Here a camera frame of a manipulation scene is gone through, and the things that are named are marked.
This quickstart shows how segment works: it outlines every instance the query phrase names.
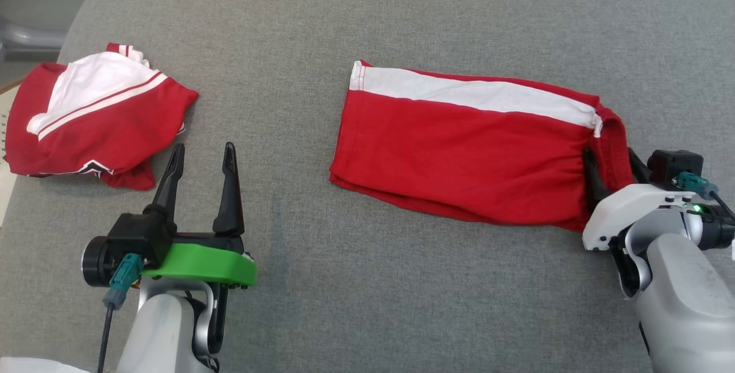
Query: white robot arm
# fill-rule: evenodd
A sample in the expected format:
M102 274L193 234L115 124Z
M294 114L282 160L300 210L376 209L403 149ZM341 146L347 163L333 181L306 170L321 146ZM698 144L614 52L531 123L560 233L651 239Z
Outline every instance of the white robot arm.
M664 161L648 166L658 170L638 169L636 177L658 185L628 185L600 200L583 232L585 248L612 253L656 373L735 371L735 299L702 253L732 244L735 217L724 203L693 204L698 193L707 197L701 185L677 187L680 174L701 172L701 157L657 153ZM695 161L683 161L683 169L665 161L677 157Z
M224 185L212 232L179 232L173 221L176 188L184 169L184 145L176 145L158 191L141 214L124 213L107 236L92 239L82 256L90 286L108 286L98 373L102 372L113 310L131 284L140 289L136 320L119 373L219 371L227 298L255 284L255 263L241 235L241 190L234 145L225 145ZM191 292L204 294L203 301Z

